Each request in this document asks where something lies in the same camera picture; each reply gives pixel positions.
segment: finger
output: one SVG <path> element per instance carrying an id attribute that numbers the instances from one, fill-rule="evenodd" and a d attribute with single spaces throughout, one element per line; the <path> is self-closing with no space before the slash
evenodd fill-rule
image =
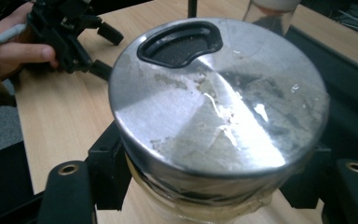
<path id="1" fill-rule="evenodd" d="M 46 63 L 54 59 L 54 48 L 49 45 L 6 43 L 0 46 L 0 62 L 2 63 Z"/>
<path id="2" fill-rule="evenodd" d="M 18 43 L 33 43 L 35 39 L 35 33 L 33 28 L 28 24 L 26 29 L 19 35 L 13 38 L 12 42 Z"/>
<path id="3" fill-rule="evenodd" d="M 27 20 L 26 15 L 31 12 L 32 7 L 33 4 L 25 3 L 14 10 L 7 18 L 14 22 L 14 24 L 24 23 Z"/>
<path id="4" fill-rule="evenodd" d="M 54 61 L 50 61 L 50 66 L 54 69 L 57 69 L 59 67 L 59 63 L 57 60 L 54 60 Z"/>

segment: plastic bottle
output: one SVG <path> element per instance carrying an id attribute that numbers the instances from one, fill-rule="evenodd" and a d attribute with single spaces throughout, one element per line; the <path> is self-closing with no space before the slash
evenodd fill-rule
<path id="1" fill-rule="evenodd" d="M 285 35 L 301 0 L 250 0 L 243 21 Z"/>

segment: hand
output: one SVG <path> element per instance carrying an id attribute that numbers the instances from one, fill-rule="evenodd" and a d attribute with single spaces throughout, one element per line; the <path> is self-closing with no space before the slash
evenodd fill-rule
<path id="1" fill-rule="evenodd" d="M 26 23 L 27 14 L 31 12 L 32 6 L 31 3 L 26 3 L 1 20 L 0 34 L 17 24 Z M 1 80 L 17 72 L 24 63 L 49 62 L 53 68 L 58 67 L 54 48 L 44 44 L 31 44 L 32 41 L 32 30 L 27 27 L 20 35 L 13 37 L 5 44 L 0 44 Z"/>

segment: glass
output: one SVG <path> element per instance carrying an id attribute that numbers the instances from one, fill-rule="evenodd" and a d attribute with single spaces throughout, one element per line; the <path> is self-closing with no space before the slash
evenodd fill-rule
<path id="1" fill-rule="evenodd" d="M 170 197 L 162 197 L 153 191 L 140 177 L 131 160 L 127 157 L 131 174 L 147 196 L 150 207 L 162 222 L 170 224 L 233 224 L 238 217 L 253 213 L 258 208 L 270 204 L 271 194 L 262 195 L 256 200 L 226 206 L 212 207 L 205 204 L 177 202 Z"/>
<path id="2" fill-rule="evenodd" d="M 285 35 L 301 0 L 251 0 L 243 21 Z"/>

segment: metal lid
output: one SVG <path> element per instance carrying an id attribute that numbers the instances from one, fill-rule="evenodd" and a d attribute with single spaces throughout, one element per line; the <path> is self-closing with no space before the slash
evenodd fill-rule
<path id="1" fill-rule="evenodd" d="M 141 35 L 117 59 L 109 96 L 133 163 L 181 188 L 168 179 L 241 179 L 298 164 L 328 112 L 302 52 L 227 19 L 175 21 Z"/>

